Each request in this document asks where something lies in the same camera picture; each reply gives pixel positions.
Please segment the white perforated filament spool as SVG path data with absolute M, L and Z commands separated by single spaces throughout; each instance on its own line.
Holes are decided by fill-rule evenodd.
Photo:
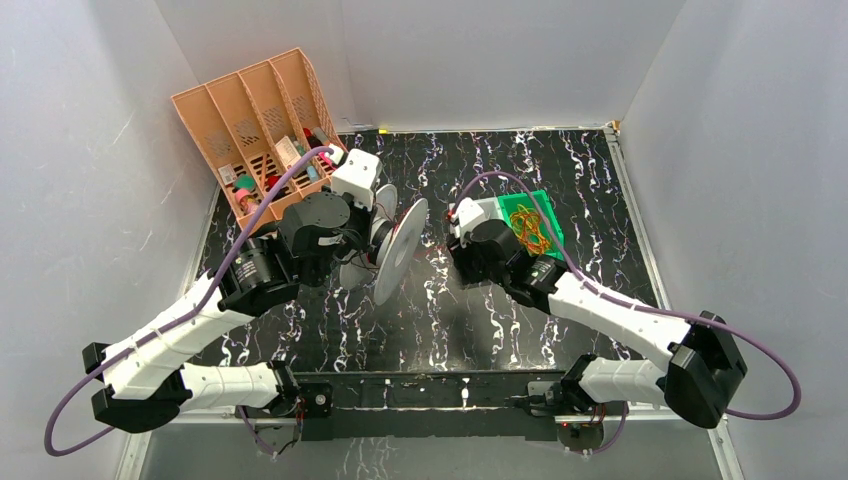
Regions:
M 373 301 L 382 305 L 400 286 L 410 268 L 426 224 L 428 202 L 420 198 L 404 213 L 395 216 L 398 191 L 391 184 L 376 191 L 375 201 L 371 248 L 367 254 L 342 265 L 339 280 L 346 290 L 373 281 Z

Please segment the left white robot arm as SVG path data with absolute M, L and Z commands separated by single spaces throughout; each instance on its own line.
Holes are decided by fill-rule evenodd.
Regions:
M 254 408 L 276 417 L 325 417 L 331 387 L 300 383 L 289 364 L 211 367 L 191 358 L 215 339 L 290 302 L 303 286 L 317 287 L 337 272 L 341 285 L 360 285 L 372 272 L 374 299 L 385 301 L 397 191 L 379 188 L 371 207 L 349 194 L 318 191 L 287 206 L 281 220 L 258 227 L 235 244 L 217 272 L 208 272 L 171 307 L 125 340 L 84 349 L 87 373 L 102 383 L 92 396 L 97 421 L 142 433 L 200 409 Z

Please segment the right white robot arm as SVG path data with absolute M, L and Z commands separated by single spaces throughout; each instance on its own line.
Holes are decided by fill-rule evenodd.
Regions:
M 494 283 L 516 303 L 573 320 L 641 354 L 609 360 L 584 354 L 556 383 L 532 387 L 515 406 L 536 416 L 587 414 L 609 402 L 670 408 L 712 429 L 747 374 L 722 320 L 689 324 L 647 311 L 615 291 L 581 283 L 566 263 L 532 255 L 500 219 L 450 223 L 447 248 L 464 287 Z

